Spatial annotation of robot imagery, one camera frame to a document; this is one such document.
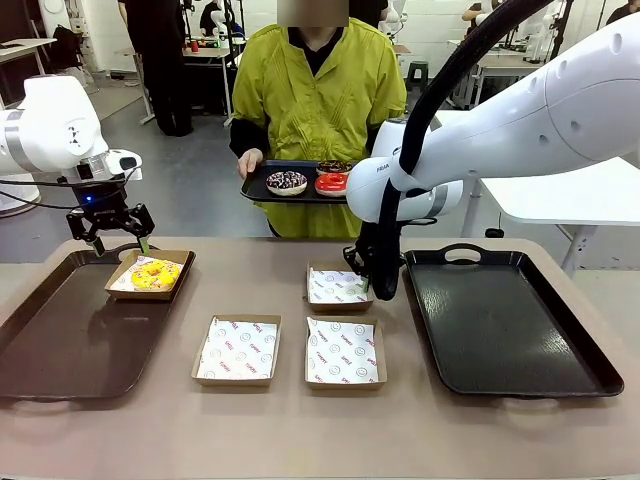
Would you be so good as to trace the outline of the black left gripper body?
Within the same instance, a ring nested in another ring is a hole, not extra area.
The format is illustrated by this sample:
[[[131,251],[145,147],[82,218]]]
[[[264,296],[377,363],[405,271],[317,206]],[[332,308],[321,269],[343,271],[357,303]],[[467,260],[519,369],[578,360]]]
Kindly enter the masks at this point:
[[[73,212],[98,226],[124,226],[129,221],[123,177],[108,181],[83,182],[73,187],[78,207]]]

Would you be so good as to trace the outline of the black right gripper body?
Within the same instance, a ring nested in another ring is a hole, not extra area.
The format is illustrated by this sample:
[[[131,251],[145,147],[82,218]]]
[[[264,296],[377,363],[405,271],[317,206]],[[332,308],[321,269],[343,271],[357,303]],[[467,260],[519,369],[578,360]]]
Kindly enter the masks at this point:
[[[377,266],[378,225],[362,222],[358,239],[355,242],[358,261],[358,274],[370,278]]]

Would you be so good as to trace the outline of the person right hand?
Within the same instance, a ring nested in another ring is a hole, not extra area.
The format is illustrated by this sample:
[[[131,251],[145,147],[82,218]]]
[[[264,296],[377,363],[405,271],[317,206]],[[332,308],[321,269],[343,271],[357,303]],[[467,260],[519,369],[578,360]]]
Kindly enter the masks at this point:
[[[237,169],[240,177],[245,180],[263,162],[263,152],[258,148],[246,150],[237,160]]]

